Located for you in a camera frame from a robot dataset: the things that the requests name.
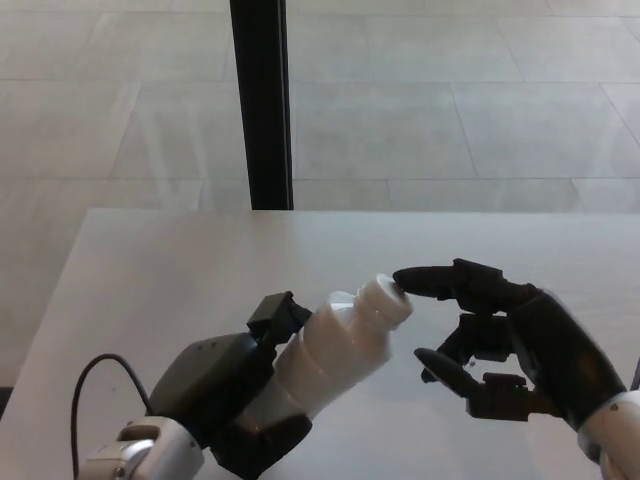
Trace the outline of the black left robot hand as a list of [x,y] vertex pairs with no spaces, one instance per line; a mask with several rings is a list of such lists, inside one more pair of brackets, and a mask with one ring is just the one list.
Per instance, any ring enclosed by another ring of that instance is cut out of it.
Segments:
[[302,442],[313,423],[296,413],[252,433],[238,417],[274,377],[276,347],[298,333],[311,315],[290,291],[264,297],[245,331],[182,350],[153,388],[147,413],[181,424],[237,477],[259,478]]

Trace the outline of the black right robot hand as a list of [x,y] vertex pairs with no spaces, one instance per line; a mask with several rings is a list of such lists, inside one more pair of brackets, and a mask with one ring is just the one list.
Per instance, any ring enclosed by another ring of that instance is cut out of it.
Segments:
[[456,329],[437,349],[418,348],[421,378],[465,399],[470,416],[563,419],[573,430],[627,388],[592,336],[551,293],[501,270],[456,259],[398,270],[406,293],[455,300]]

